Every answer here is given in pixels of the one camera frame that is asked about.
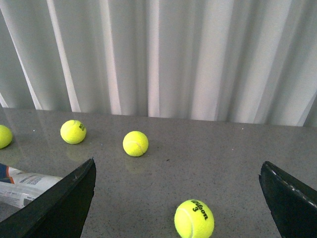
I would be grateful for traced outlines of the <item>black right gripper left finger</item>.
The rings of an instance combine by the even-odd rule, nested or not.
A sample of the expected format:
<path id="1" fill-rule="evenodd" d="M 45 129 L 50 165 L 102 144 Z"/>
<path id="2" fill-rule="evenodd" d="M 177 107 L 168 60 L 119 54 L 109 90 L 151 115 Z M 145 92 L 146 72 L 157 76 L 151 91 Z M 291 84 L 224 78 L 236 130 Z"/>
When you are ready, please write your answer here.
<path id="1" fill-rule="evenodd" d="M 2 238 L 79 238 L 94 196 L 96 165 L 88 159 L 0 224 Z"/>

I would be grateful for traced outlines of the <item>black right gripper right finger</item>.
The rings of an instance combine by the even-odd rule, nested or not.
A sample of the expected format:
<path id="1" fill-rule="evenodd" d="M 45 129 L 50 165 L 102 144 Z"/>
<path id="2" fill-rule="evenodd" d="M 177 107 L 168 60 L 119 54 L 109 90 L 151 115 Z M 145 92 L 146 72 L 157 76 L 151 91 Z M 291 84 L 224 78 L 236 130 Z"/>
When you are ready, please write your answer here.
<path id="1" fill-rule="evenodd" d="M 273 163 L 261 167 L 259 182 L 283 238 L 317 236 L 317 191 Z"/>

